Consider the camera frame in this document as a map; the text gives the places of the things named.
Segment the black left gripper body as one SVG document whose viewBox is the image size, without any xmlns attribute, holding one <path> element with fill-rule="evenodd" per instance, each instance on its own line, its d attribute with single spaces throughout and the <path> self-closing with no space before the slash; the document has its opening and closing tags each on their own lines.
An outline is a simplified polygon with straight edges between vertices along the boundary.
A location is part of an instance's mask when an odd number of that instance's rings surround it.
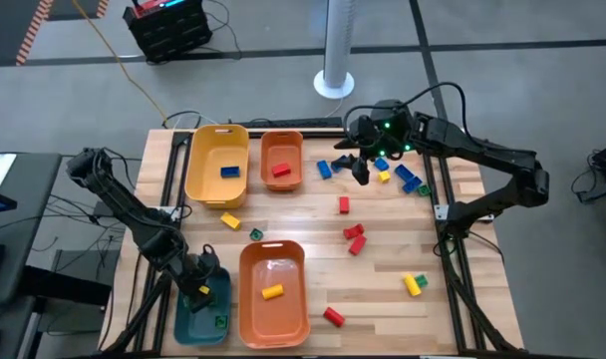
<svg viewBox="0 0 606 359">
<path fill-rule="evenodd" d="M 207 286 L 207 279 L 217 271 L 218 266 L 204 266 L 200 261 L 200 256 L 185 256 L 181 260 L 181 273 L 177 282 L 179 292 L 183 296 L 190 296 L 193 299 L 213 294 L 212 289 L 210 289 L 208 294 L 203 294 L 199 291 L 199 287 L 202 285 Z"/>
</svg>

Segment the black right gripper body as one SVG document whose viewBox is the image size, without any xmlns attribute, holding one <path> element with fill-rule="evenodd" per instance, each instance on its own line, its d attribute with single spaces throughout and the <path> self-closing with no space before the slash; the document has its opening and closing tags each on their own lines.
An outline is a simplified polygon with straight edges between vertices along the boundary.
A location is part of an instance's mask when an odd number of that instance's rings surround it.
<svg viewBox="0 0 606 359">
<path fill-rule="evenodd" d="M 357 112 L 360 112 L 359 117 L 370 117 L 378 130 L 377 141 L 373 146 L 358 147 L 359 155 L 352 167 L 352 175 L 357 183 L 366 185 L 370 177 L 368 162 L 374 162 L 377 158 L 397 161 L 412 148 L 409 136 L 413 117 L 409 107 L 399 100 L 383 100 L 373 106 L 359 107 Z M 351 122 L 351 141 L 354 143 L 356 120 Z"/>
</svg>

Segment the long green studded brick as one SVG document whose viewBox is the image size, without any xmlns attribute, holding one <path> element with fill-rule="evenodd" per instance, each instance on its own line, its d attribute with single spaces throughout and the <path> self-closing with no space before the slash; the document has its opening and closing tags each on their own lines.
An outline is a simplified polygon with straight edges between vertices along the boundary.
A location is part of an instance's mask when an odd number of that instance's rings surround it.
<svg viewBox="0 0 606 359">
<path fill-rule="evenodd" d="M 185 307 L 189 308 L 192 311 L 198 311 L 202 307 L 214 305 L 216 303 L 216 296 L 215 295 L 201 296 L 196 299 L 190 298 L 188 296 L 184 296 L 182 298 L 182 300 L 183 300 L 183 305 Z"/>
</svg>

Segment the red cylinder block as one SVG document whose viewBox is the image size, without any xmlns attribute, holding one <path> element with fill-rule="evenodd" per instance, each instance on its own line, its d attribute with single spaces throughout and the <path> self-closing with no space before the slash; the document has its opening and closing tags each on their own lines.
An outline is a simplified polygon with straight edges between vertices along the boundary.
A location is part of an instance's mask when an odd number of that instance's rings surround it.
<svg viewBox="0 0 606 359">
<path fill-rule="evenodd" d="M 332 307 L 327 307 L 323 316 L 336 327 L 342 327 L 345 323 L 345 317 Z"/>
</svg>

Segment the teal plastic bin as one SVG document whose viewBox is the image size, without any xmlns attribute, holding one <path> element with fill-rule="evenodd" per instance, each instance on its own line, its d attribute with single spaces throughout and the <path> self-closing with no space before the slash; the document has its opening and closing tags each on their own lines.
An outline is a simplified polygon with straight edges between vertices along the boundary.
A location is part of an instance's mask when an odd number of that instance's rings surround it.
<svg viewBox="0 0 606 359">
<path fill-rule="evenodd" d="M 212 310 L 205 308 L 192 313 L 183 305 L 183 295 L 177 299 L 174 322 L 174 339 L 181 345 L 208 346 L 220 344 L 228 334 L 231 312 L 231 279 L 229 272 L 222 268 L 209 277 L 206 285 L 216 295 L 216 306 Z M 228 326 L 225 329 L 215 327 L 215 317 L 226 315 Z"/>
</svg>

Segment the black power strip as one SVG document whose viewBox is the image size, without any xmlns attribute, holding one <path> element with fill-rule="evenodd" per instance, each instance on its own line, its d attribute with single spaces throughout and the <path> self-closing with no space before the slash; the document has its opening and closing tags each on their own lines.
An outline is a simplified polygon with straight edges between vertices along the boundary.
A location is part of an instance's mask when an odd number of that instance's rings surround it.
<svg viewBox="0 0 606 359">
<path fill-rule="evenodd" d="M 239 123 L 239 126 L 247 129 L 341 128 L 342 119 L 340 117 L 289 120 L 269 120 L 266 118 L 257 118 L 247 122 L 241 122 Z"/>
</svg>

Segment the large orange plastic bin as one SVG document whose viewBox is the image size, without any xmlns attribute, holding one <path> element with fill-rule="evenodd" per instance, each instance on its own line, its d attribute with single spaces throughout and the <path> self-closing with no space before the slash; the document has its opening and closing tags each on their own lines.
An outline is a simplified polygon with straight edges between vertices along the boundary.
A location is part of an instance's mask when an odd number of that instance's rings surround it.
<svg viewBox="0 0 606 359">
<path fill-rule="evenodd" d="M 282 284 L 284 294 L 264 300 L 261 290 Z M 238 268 L 238 329 L 252 349 L 302 344 L 311 331 L 305 252 L 292 240 L 255 242 L 244 247 Z"/>
</svg>

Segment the small orange plastic bin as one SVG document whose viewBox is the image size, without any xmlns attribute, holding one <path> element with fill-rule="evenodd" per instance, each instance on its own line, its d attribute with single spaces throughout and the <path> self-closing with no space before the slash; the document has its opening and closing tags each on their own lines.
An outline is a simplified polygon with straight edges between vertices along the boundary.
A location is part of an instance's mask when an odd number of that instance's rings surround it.
<svg viewBox="0 0 606 359">
<path fill-rule="evenodd" d="M 261 137 L 260 173 L 269 190 L 291 191 L 297 189 L 303 179 L 303 136 L 296 131 L 270 131 Z M 280 178 L 272 175 L 273 166 L 286 163 L 291 174 Z"/>
</svg>

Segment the yellow plastic bin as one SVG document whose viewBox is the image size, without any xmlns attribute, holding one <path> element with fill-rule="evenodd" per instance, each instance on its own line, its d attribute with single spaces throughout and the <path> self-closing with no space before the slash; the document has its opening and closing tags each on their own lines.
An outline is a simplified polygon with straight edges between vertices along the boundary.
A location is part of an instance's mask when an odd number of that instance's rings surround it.
<svg viewBox="0 0 606 359">
<path fill-rule="evenodd" d="M 194 132 L 184 184 L 185 194 L 209 208 L 243 205 L 248 180 L 249 134 L 238 125 L 207 125 Z M 240 177 L 223 179 L 222 167 L 240 167 Z"/>
</svg>

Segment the white tower fan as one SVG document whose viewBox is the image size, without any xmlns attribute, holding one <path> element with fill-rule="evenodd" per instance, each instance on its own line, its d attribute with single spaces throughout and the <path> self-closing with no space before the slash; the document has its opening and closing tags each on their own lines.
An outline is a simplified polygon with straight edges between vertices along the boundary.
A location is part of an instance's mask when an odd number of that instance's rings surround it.
<svg viewBox="0 0 606 359">
<path fill-rule="evenodd" d="M 323 69 L 313 82 L 324 98 L 341 100 L 354 90 L 348 67 L 356 9 L 357 0 L 328 0 Z"/>
</svg>

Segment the black side desk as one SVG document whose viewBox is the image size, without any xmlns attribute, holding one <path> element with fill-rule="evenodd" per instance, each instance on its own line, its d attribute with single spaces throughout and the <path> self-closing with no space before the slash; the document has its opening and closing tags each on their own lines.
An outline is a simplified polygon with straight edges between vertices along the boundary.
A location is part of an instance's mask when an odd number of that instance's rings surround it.
<svg viewBox="0 0 606 359">
<path fill-rule="evenodd" d="M 0 185 L 0 194 L 17 207 L 0 212 L 0 305 L 13 300 L 53 188 L 62 157 L 24 154 L 15 158 Z"/>
</svg>

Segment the black plastic crate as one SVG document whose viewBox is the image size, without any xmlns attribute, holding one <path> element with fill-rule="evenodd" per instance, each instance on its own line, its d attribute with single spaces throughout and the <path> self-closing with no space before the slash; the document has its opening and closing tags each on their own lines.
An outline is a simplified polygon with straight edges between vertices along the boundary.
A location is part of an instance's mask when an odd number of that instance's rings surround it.
<svg viewBox="0 0 606 359">
<path fill-rule="evenodd" d="M 146 60 L 162 63 L 208 43 L 212 36 L 202 0 L 187 0 L 152 15 L 137 18 L 134 5 L 123 19 Z"/>
</svg>

